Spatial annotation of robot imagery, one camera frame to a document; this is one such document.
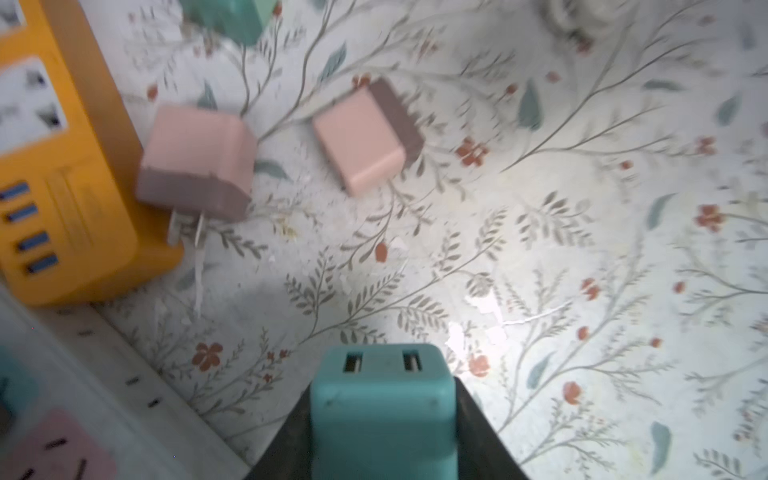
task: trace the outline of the yellow power strip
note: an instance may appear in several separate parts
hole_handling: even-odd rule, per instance
[[[78,0],[15,7],[0,32],[0,266],[31,306],[107,300],[184,250],[168,214],[134,199],[141,144]]]

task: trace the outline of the blue usb port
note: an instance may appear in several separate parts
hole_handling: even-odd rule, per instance
[[[3,191],[0,191],[0,200],[11,200],[12,198],[20,197],[21,195],[29,193],[29,185],[27,182],[21,182],[20,184],[8,187]]]
[[[51,268],[58,263],[58,258],[53,253],[47,257],[42,257],[40,260],[36,260],[27,265],[27,271],[29,273],[40,273],[43,270]]]
[[[16,223],[35,215],[37,212],[37,206],[35,204],[29,204],[26,207],[19,208],[16,211],[6,214],[5,219],[11,223]]]
[[[27,250],[32,250],[35,247],[45,245],[50,240],[51,239],[48,238],[48,234],[46,232],[40,232],[37,235],[32,235],[31,237],[27,237],[21,242],[17,243],[16,249],[20,252],[25,252]]]

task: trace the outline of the pink power strip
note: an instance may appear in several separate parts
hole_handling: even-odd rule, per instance
[[[112,457],[66,412],[51,410],[0,462],[0,478],[113,480]]]

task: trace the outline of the plug prong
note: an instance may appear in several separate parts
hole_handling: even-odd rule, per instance
[[[200,241],[205,241],[203,238],[203,232],[205,231],[206,224],[205,212],[200,212],[200,216],[197,218],[197,229],[194,233],[194,247],[197,248],[200,245]]]
[[[176,210],[170,212],[170,222],[168,222],[168,236],[166,241],[168,245],[175,247],[181,240],[181,221],[179,213]]]

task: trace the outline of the usb port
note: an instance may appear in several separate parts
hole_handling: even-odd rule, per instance
[[[5,215],[5,220],[10,223],[16,223],[35,215],[38,212],[38,208],[35,204],[29,204],[26,207],[19,208]]]
[[[40,260],[36,260],[27,265],[27,271],[29,273],[40,273],[43,270],[51,268],[58,263],[58,257],[55,254],[50,254],[47,257],[42,257]]]
[[[46,232],[40,232],[36,235],[32,235],[31,237],[27,237],[21,242],[16,244],[16,250],[19,252],[25,252],[27,250],[32,250],[35,247],[39,247],[41,245],[45,245],[48,243],[51,239],[48,238],[48,234]]]
[[[20,197],[21,195],[29,193],[29,185],[27,182],[21,182],[0,191],[0,200],[11,200],[12,198]]]
[[[359,373],[362,368],[362,353],[347,353],[344,372]]]
[[[415,351],[403,352],[402,362],[406,366],[406,372],[422,371],[422,361],[419,358],[419,352],[415,352]]]

